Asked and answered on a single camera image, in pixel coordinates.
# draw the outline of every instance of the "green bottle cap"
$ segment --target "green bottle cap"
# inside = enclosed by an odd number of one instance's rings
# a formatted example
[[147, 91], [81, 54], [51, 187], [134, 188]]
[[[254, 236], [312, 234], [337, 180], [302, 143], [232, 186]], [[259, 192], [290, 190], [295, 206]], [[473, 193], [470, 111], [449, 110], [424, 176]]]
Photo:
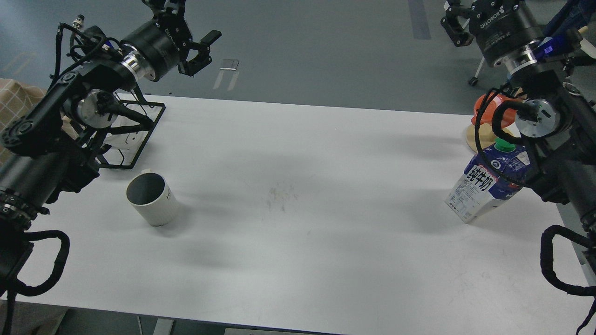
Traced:
[[502, 138], [497, 138], [495, 141], [495, 149], [503, 153], [510, 153], [516, 149], [516, 145], [511, 144]]

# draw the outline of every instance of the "blue label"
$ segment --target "blue label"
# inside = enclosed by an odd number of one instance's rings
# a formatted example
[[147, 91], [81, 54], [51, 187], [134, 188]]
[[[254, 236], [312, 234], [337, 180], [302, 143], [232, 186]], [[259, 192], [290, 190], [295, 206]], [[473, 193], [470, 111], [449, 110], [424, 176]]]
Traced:
[[521, 186], [510, 183], [499, 177], [494, 170], [498, 170], [513, 180], [522, 181], [529, 168], [526, 150], [518, 145], [510, 153], [504, 153], [495, 149], [495, 145], [484, 150], [486, 158], [491, 167], [486, 166], [486, 162], [480, 155], [474, 156], [464, 170], [466, 178], [474, 182], [481, 191], [488, 191], [495, 199], [507, 200], [515, 193], [521, 190]]

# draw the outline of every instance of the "milk carton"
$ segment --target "milk carton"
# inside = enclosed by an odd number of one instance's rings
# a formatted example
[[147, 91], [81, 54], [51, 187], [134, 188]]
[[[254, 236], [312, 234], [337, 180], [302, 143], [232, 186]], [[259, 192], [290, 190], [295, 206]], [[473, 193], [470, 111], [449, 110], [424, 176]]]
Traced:
[[[530, 160], [521, 145], [497, 138], [484, 152], [494, 169], [514, 180], [522, 181], [529, 169]], [[522, 188], [500, 178], [485, 165], [480, 155], [474, 156], [445, 200], [465, 223], [499, 207]]]

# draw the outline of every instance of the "black cable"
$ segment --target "black cable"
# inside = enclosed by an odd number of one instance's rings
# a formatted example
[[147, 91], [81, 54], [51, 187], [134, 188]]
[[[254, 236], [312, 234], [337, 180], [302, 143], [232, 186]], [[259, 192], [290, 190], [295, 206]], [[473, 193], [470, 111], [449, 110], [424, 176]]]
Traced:
[[111, 57], [118, 59], [119, 61], [122, 60], [122, 53], [119, 52], [120, 49], [120, 41], [118, 41], [117, 39], [113, 38], [113, 37], [108, 37], [105, 39], [106, 42], [114, 42], [117, 45], [116, 46], [112, 46], [111, 48], [108, 48], [108, 50], [106, 51]]
[[14, 290], [8, 290], [6, 320], [4, 321], [4, 329], [2, 329], [2, 335], [10, 335], [10, 332], [13, 327], [14, 305], [16, 304], [16, 300], [17, 293]]
[[91, 57], [93, 57], [101, 49], [101, 47], [104, 45], [104, 43], [106, 41], [107, 41], [107, 38], [102, 38], [99, 41], [99, 43], [97, 43], [88, 54], [83, 56], [80, 60], [74, 62], [74, 64], [67, 67], [62, 73], [60, 73], [60, 77], [64, 76], [64, 74], [74, 70], [77, 66], [79, 66], [79, 65], [83, 64], [84, 62], [88, 61], [89, 59], [91, 59]]
[[575, 331], [575, 335], [579, 335], [579, 332], [590, 323], [590, 320], [592, 319], [594, 314], [596, 314], [596, 297], [594, 297], [594, 302], [592, 303], [592, 306], [590, 307], [590, 311], [588, 312], [588, 315], [583, 320], [582, 324], [579, 325], [578, 329]]
[[574, 296], [596, 296], [596, 286], [576, 286], [566, 284], [557, 278], [557, 274], [552, 268], [554, 263], [553, 246], [552, 240], [555, 235], [561, 235], [562, 237], [574, 242], [585, 248], [593, 248], [594, 242], [589, 238], [584, 237], [566, 227], [553, 225], [548, 227], [543, 233], [540, 239], [540, 268], [544, 278], [554, 287], [561, 291], [565, 291], [568, 294]]
[[60, 23], [60, 27], [62, 27], [64, 29], [67, 29], [67, 30], [70, 30], [73, 33], [77, 33], [77, 34], [83, 36], [83, 34], [77, 28], [71, 26], [70, 24], [66, 24], [64, 22], [61, 22]]
[[492, 116], [492, 132], [495, 133], [496, 136], [506, 140], [511, 144], [518, 144], [523, 145], [523, 140], [520, 137], [514, 137], [506, 132], [503, 131], [501, 128], [501, 122], [503, 121], [503, 116], [505, 115], [505, 111], [507, 109], [513, 109], [517, 111], [517, 115], [520, 117], [524, 117], [524, 115], [532, 115], [534, 113], [534, 109], [525, 103], [519, 101], [503, 101], [502, 104], [499, 105], [495, 109], [495, 112]]
[[52, 287], [58, 283], [62, 273], [64, 272], [64, 266], [66, 265], [66, 259], [69, 256], [70, 250], [70, 239], [68, 235], [59, 230], [48, 230], [48, 231], [37, 231], [37, 232], [24, 232], [22, 233], [23, 240], [25, 241], [40, 241], [46, 238], [57, 238], [60, 240], [60, 250], [54, 261], [54, 268], [49, 278], [42, 284], [32, 287], [28, 286], [20, 280], [16, 280], [14, 288], [16, 293], [22, 294], [23, 296], [33, 297], [39, 296], [49, 291]]
[[72, 58], [73, 61], [79, 61], [81, 58], [83, 58], [83, 56], [79, 55], [75, 50], [76, 49], [82, 49], [83, 45], [81, 44], [77, 44], [77, 45], [73, 45], [70, 47], [70, 58]]
[[[478, 108], [477, 110], [477, 114], [476, 114], [476, 122], [474, 123], [474, 142], [476, 143], [476, 150], [478, 151], [478, 155], [482, 158], [482, 160], [484, 161], [485, 165], [488, 167], [488, 169], [490, 169], [491, 171], [495, 172], [500, 178], [503, 178], [504, 180], [513, 183], [513, 184], [517, 184], [519, 186], [522, 187], [528, 187], [528, 185], [524, 182], [521, 181], [517, 181], [507, 175], [505, 175], [504, 173], [502, 173], [501, 171], [495, 169], [490, 163], [489, 163], [489, 159], [488, 157], [486, 157], [486, 154], [484, 152], [484, 150], [482, 149], [482, 145], [480, 144], [480, 122], [482, 120], [482, 116], [484, 115], [484, 112], [486, 111], [486, 108], [488, 107], [488, 104], [491, 103], [491, 101], [499, 94], [503, 91], [503, 89], [505, 87], [507, 87], [508, 84], [502, 85], [499, 89], [491, 89], [484, 97], [480, 108]], [[489, 94], [491, 92], [494, 91], [494, 94], [489, 98]]]
[[62, 35], [63, 35], [63, 28], [61, 25], [58, 25], [58, 32], [56, 33], [56, 61], [54, 64], [54, 75], [52, 76], [52, 82], [49, 84], [51, 88], [54, 84], [58, 81], [59, 73], [60, 73], [60, 58], [62, 57]]
[[72, 47], [73, 47], [73, 45], [75, 45], [75, 41], [76, 41], [78, 44], [82, 44], [82, 43], [81, 43], [81, 41], [80, 41], [80, 39], [76, 37], [76, 35], [80, 35], [80, 34], [81, 34], [81, 33], [80, 33], [78, 30], [77, 30], [77, 32], [76, 32], [76, 33], [75, 33], [75, 32], [71, 32], [71, 34], [70, 34], [70, 40], [69, 40], [69, 47], [71, 47], [71, 48], [72, 48]]

